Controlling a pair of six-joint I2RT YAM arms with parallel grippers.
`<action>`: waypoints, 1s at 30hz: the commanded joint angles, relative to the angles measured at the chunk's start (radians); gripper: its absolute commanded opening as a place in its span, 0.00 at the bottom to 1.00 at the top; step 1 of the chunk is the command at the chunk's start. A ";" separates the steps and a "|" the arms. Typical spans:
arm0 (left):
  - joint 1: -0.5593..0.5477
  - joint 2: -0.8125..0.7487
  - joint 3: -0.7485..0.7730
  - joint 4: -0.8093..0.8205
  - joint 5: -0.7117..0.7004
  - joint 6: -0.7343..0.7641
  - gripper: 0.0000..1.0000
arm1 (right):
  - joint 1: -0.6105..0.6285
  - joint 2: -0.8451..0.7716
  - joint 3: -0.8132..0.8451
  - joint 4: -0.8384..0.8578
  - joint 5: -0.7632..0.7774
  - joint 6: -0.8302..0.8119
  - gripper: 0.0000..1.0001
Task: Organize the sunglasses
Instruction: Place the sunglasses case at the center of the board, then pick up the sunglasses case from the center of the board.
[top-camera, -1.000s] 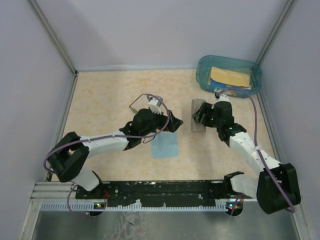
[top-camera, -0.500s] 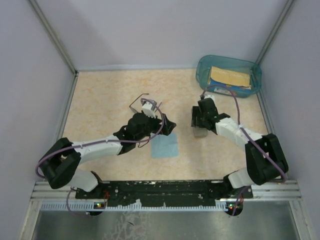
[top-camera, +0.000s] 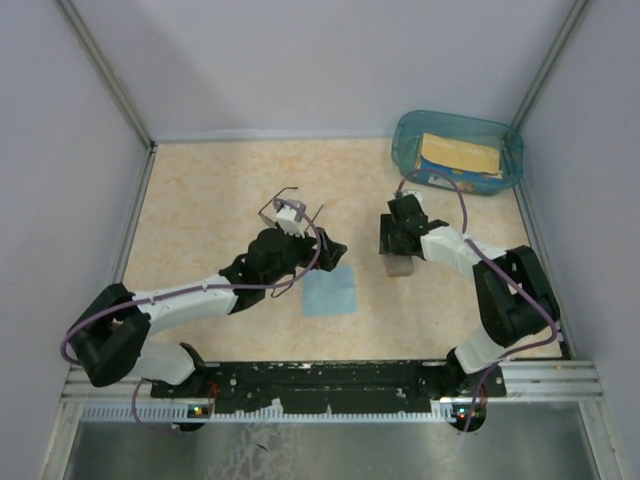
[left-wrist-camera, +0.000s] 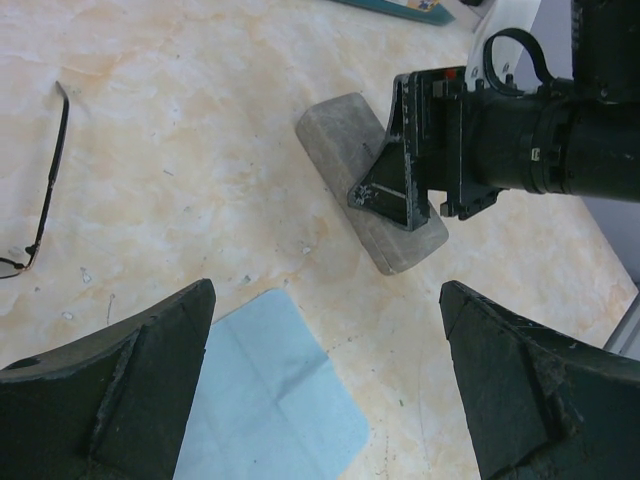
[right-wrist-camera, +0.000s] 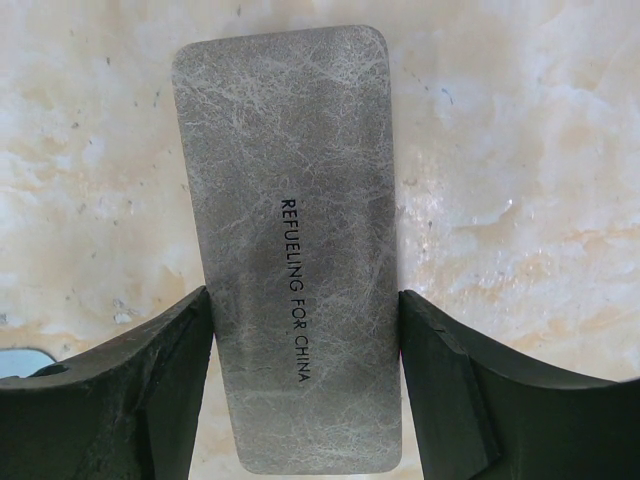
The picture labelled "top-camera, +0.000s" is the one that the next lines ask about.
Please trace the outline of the grey glasses case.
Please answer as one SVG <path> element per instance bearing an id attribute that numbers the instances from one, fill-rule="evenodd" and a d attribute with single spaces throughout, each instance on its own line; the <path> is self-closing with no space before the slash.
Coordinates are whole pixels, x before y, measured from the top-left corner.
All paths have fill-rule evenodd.
<path id="1" fill-rule="evenodd" d="M 413 258 L 410 256 L 388 255 L 384 261 L 386 273 L 390 278 L 408 277 L 414 272 Z"/>

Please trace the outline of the blue cleaning cloth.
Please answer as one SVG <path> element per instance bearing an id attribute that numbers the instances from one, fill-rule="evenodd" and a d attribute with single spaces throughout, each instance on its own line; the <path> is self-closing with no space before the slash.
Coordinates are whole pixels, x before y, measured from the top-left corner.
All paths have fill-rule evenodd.
<path id="1" fill-rule="evenodd" d="M 331 272 L 314 270 L 303 279 L 302 313 L 305 317 L 353 314 L 358 300 L 353 267 L 342 265 Z"/>

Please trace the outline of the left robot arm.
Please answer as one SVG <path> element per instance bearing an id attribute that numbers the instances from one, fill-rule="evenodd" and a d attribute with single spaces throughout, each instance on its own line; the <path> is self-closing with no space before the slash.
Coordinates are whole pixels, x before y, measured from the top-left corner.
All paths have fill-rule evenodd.
<path id="1" fill-rule="evenodd" d="M 204 280 L 146 292 L 121 283 L 106 287 L 69 330 L 68 344 L 94 387 L 133 375 L 197 396 L 208 384 L 197 352 L 187 344 L 155 344 L 152 336 L 247 310 L 267 291 L 289 287 L 312 270 L 333 271 L 347 250 L 324 229 L 296 237 L 267 228 L 245 253 Z"/>

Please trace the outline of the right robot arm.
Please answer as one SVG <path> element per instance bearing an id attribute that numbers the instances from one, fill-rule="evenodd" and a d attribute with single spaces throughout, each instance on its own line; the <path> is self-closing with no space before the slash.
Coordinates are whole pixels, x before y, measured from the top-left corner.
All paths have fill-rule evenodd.
<path id="1" fill-rule="evenodd" d="M 409 192 L 395 194 L 387 205 L 379 253 L 388 276 L 410 275 L 412 260 L 419 258 L 456 271 L 475 287 L 480 326 L 447 355 L 446 380 L 454 393 L 470 395 L 482 383 L 481 371 L 522 339 L 556 326 L 559 305 L 533 249 L 476 243 L 449 223 L 429 219 Z"/>

